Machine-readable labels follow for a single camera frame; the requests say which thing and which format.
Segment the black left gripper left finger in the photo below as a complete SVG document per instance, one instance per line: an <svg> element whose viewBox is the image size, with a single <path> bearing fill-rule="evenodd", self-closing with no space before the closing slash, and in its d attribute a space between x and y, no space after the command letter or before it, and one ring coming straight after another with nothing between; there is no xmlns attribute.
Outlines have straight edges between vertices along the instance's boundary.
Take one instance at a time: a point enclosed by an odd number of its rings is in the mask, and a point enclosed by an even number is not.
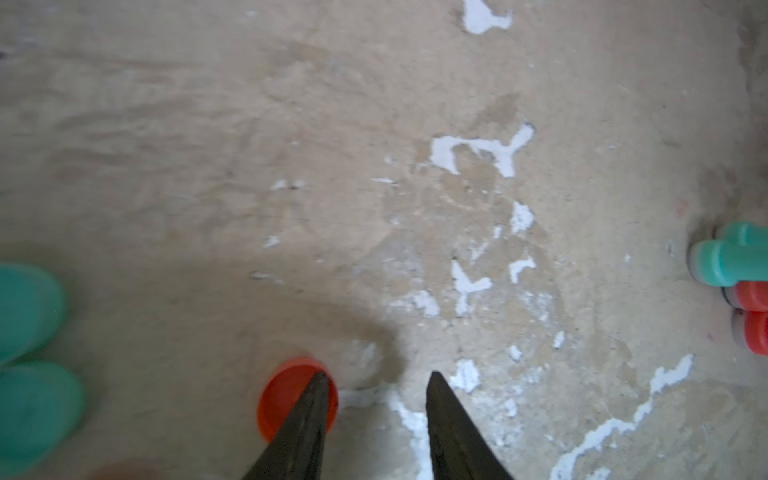
<svg viewBox="0 0 768 480"><path fill-rule="evenodd" d="M306 479L321 477L330 379L315 373L273 440L243 480Z"/></svg>

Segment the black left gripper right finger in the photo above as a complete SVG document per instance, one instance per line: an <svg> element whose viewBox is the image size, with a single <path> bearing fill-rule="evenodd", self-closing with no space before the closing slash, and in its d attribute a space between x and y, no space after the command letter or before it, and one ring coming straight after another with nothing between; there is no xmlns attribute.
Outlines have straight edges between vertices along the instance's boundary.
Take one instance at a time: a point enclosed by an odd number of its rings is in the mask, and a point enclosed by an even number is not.
<svg viewBox="0 0 768 480"><path fill-rule="evenodd" d="M430 459L435 480L513 480L438 371L426 389Z"/></svg>

